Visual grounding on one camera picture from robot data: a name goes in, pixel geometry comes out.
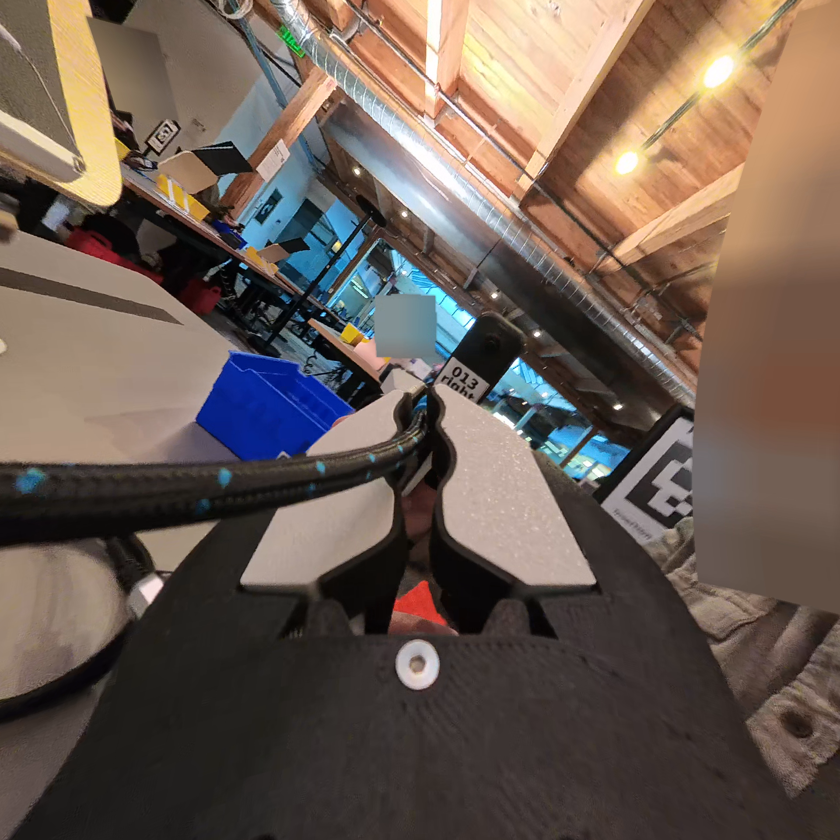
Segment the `black floor pole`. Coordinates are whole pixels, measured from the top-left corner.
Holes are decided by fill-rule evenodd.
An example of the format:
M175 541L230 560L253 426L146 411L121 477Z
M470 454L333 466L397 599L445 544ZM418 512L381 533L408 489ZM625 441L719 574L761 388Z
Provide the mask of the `black floor pole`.
M267 336L263 339L261 344L261 352L272 358L278 357L278 351L274 347L274 341L279 338L283 329L288 325L289 321L301 309L303 303L312 296L312 293L319 287L321 281L328 275L331 268L340 260L347 248L350 247L357 236L364 230L368 223L373 223L375 227L383 228L386 226L385 217L370 199L358 193L355 196L362 216L357 225L353 228L352 233L347 237L339 250L329 259L326 265L320 270L314 279L312 279L305 290L301 292L290 303L289 307L279 315L279 317L272 323Z

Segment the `wooden beam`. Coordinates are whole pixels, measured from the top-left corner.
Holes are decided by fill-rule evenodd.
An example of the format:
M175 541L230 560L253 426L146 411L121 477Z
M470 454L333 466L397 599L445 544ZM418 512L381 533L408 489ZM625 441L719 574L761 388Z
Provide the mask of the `wooden beam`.
M324 71L318 68L311 71L248 158L252 171L237 175L222 196L222 204L229 208L232 217L240 218L247 205L288 161L291 147L335 88L336 81Z

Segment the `person's right hand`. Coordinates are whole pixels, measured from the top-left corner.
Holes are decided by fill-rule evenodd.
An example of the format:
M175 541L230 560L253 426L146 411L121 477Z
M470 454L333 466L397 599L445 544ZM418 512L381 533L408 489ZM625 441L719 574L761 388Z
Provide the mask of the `person's right hand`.
M422 541L432 528L437 489L425 480L401 496L406 536L411 544Z

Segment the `blue plastic bin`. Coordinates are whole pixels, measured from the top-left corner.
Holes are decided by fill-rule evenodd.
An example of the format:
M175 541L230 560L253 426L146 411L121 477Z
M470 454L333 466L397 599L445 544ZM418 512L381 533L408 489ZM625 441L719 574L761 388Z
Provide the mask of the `blue plastic bin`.
M229 351L196 424L244 461L306 453L353 412L299 364Z

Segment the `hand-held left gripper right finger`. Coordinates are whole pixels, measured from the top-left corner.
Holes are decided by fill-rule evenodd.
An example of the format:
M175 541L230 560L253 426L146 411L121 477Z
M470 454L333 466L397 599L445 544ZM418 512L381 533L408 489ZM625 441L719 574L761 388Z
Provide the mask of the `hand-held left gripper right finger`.
M534 452L517 432L444 385L428 394L438 478L433 576L458 628L482 628L499 602L595 592L596 579Z

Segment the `silver ceiling duct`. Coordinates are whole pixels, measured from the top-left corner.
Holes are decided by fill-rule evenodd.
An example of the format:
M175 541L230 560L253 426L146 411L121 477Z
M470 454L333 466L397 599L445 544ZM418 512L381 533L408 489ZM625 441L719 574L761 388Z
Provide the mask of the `silver ceiling duct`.
M506 198L495 196L489 182L468 164L454 163L434 145L430 132L416 128L351 68L340 49L323 38L316 21L303 2L271 2L282 24L303 48L313 65L336 81L344 94L398 145L420 172L432 176L453 203L469 210L492 232L502 250L528 263L560 296L578 309L631 359L639 364L676 402L694 408L696 390L681 376L676 363L667 360L665 346L658 339L646 339L640 328L619 313L598 290L565 262Z

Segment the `white bar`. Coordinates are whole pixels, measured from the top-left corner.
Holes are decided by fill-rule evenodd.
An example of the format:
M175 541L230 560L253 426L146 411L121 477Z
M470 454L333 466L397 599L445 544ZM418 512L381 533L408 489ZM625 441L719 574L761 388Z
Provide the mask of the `white bar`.
M2 160L19 169L71 183L85 171L84 161L23 120L1 111Z

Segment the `red bin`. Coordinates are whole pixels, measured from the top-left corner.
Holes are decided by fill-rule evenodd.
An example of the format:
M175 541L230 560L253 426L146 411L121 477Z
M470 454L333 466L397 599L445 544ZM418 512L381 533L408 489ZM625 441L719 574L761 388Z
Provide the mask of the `red bin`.
M65 246L79 253L107 261L115 266L120 266L126 270L132 270L148 277L156 284L160 284L161 282L158 275L153 271L143 268L133 263L130 259L119 255L112 249L111 242L97 232L76 227L65 241Z

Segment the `open cardboard box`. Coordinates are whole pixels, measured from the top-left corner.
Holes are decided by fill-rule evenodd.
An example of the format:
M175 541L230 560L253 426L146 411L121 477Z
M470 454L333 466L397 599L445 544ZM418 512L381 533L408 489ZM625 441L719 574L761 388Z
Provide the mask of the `open cardboard box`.
M226 175L248 174L254 171L251 163L230 140L179 152L158 161L156 166L159 173L189 195L214 186Z

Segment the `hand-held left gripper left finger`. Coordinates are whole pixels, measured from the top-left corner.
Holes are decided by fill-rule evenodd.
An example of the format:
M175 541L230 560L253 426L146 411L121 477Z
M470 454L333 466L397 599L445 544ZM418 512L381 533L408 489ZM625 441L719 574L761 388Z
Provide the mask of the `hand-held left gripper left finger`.
M279 509L240 578L252 595L334 600L387 628L406 566L404 519L386 478Z

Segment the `framed marker sign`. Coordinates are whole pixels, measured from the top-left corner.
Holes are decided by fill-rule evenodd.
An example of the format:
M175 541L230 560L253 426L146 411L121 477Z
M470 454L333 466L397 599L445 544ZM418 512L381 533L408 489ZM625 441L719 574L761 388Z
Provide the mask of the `framed marker sign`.
M693 516L694 426L693 409L671 407L594 491L604 513L643 547Z

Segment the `long wooden desk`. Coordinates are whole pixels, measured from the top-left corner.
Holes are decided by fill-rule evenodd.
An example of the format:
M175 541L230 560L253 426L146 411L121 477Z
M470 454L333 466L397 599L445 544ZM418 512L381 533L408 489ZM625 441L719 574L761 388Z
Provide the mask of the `long wooden desk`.
M280 296L300 297L302 290L282 276L278 269L265 268L256 257L228 245L211 225L196 220L174 203L168 193L162 193L151 178L124 164L120 165L120 170L123 198L145 222L186 242L207 257L224 256L222 262L236 266L238 273L248 282L254 281L258 286L277 290Z

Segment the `wooden desk black legs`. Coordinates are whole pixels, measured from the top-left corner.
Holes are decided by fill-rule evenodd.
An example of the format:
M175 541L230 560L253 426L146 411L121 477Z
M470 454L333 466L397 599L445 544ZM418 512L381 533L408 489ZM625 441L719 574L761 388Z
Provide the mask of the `wooden desk black legs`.
M357 348L344 342L331 328L314 319L309 319L307 325L314 329L321 343L329 347L327 357L339 362L339 365L349 372L347 380L343 381L336 391L340 399L358 410L382 395L384 367L375 367L372 361L365 359Z

